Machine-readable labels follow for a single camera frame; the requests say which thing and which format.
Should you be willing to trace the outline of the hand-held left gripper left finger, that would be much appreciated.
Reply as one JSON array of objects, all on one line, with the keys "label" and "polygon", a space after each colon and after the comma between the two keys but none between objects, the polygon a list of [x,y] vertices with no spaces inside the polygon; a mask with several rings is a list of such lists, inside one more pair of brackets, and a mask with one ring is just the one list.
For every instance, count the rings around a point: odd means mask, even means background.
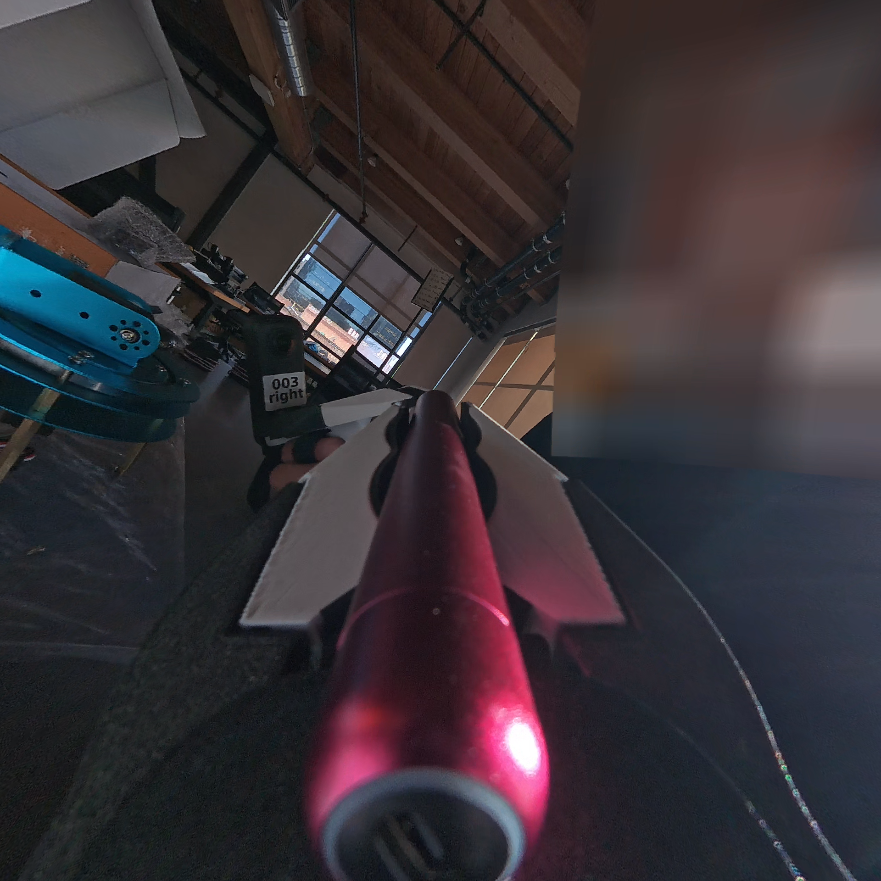
[{"label": "hand-held left gripper left finger", "polygon": [[378,523],[374,474],[391,451],[390,406],[299,482],[301,492],[240,615],[244,629],[307,628],[354,589]]}]

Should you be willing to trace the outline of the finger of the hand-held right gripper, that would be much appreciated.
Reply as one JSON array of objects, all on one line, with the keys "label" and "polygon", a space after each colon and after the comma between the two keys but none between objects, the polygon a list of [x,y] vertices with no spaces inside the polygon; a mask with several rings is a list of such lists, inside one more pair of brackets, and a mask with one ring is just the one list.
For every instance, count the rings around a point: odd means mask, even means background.
[{"label": "finger of the hand-held right gripper", "polygon": [[402,390],[380,389],[329,402],[330,415],[379,415],[391,405],[412,400]]},{"label": "finger of the hand-held right gripper", "polygon": [[348,441],[373,419],[395,407],[394,404],[324,404],[323,420],[330,436]]}]

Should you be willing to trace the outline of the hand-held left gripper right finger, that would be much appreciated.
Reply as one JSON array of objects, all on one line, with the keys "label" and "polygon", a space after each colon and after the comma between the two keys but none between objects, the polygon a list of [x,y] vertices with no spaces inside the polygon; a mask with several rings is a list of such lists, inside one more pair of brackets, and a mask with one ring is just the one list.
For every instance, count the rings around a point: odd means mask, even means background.
[{"label": "hand-held left gripper right finger", "polygon": [[477,455],[494,479],[488,534],[503,585],[531,607],[529,628],[623,626],[625,612],[567,495],[567,477],[468,402]]}]

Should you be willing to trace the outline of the red electric screwdriver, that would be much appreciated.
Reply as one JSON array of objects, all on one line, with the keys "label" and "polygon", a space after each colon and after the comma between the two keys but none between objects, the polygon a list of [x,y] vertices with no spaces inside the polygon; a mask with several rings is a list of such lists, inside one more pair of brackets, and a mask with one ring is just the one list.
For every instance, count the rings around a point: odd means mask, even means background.
[{"label": "red electric screwdriver", "polygon": [[456,406],[419,397],[307,763],[332,879],[513,879],[550,761]]}]

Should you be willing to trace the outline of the blue toy robot arm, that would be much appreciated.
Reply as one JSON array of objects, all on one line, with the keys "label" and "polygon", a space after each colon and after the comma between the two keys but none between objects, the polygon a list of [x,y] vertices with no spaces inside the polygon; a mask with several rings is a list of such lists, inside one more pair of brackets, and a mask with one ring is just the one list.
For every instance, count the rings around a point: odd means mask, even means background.
[{"label": "blue toy robot arm", "polygon": [[159,307],[13,230],[1,232],[2,479],[40,430],[138,446],[170,439],[199,390]]}]

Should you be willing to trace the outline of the white desk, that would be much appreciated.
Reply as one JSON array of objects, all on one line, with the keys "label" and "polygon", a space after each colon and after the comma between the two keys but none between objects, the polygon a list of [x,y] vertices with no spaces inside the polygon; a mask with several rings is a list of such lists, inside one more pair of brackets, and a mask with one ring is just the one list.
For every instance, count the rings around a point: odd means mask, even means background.
[{"label": "white desk", "polygon": [[[202,403],[185,420],[182,589],[250,520],[245,493],[260,456],[248,423],[241,402]],[[2,879],[17,878],[50,824],[133,656],[2,656]]]}]

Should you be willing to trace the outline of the person's right hand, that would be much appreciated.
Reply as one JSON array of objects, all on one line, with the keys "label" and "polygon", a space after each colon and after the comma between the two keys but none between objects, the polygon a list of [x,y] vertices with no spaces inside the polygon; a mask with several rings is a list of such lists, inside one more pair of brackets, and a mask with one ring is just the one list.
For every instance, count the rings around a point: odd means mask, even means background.
[{"label": "person's right hand", "polygon": [[336,435],[304,436],[286,443],[279,463],[269,474],[270,498],[286,487],[300,482],[315,465],[330,457],[345,443],[345,440]]}]

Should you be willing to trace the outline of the large paned window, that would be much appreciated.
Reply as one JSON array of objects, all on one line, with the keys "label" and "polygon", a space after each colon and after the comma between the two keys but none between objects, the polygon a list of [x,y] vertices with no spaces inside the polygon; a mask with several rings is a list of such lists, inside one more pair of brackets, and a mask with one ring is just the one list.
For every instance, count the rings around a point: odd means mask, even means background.
[{"label": "large paned window", "polygon": [[429,324],[413,303],[420,281],[339,212],[328,215],[273,295],[304,331],[307,355],[325,373],[348,355],[390,379]]}]

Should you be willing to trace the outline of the black ceiling pipes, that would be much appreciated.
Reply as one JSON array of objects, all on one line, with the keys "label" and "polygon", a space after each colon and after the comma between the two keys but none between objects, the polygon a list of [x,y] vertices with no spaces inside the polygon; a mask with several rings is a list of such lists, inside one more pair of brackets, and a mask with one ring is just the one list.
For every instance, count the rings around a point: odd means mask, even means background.
[{"label": "black ceiling pipes", "polygon": [[496,310],[558,274],[566,222],[567,215],[562,212],[519,255],[483,281],[465,288],[457,310],[472,336],[486,340]]}]

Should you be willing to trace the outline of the bubble wrap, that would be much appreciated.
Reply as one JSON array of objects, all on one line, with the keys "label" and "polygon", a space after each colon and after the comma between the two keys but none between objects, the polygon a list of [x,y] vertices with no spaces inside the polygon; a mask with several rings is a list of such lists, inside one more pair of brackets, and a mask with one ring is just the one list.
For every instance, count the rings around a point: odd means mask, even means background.
[{"label": "bubble wrap", "polygon": [[125,253],[147,270],[160,263],[191,264],[195,259],[192,248],[156,214],[127,195],[91,218],[85,230],[96,241]]}]

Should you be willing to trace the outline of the open white cardboard box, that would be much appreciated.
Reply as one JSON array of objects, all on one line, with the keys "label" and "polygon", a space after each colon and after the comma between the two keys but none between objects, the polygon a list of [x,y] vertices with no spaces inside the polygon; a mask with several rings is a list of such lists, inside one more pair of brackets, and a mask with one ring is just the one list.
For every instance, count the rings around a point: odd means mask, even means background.
[{"label": "open white cardboard box", "polygon": [[153,2],[2,2],[2,189],[57,193],[205,136]]}]

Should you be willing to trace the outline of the wall whiteboard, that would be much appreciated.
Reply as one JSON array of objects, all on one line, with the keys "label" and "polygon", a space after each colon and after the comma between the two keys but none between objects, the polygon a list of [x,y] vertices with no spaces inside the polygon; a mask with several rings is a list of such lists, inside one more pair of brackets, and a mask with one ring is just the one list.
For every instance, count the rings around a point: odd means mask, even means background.
[{"label": "wall whiteboard", "polygon": [[433,313],[453,281],[455,276],[452,273],[438,268],[430,269],[413,294],[413,306]]}]

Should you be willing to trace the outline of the silver ceiling duct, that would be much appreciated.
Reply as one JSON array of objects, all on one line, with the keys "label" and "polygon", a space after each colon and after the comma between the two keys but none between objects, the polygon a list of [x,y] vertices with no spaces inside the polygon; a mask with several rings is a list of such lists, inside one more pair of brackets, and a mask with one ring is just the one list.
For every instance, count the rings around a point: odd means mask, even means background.
[{"label": "silver ceiling duct", "polygon": [[285,79],[293,93],[314,94],[302,1],[263,1]]}]

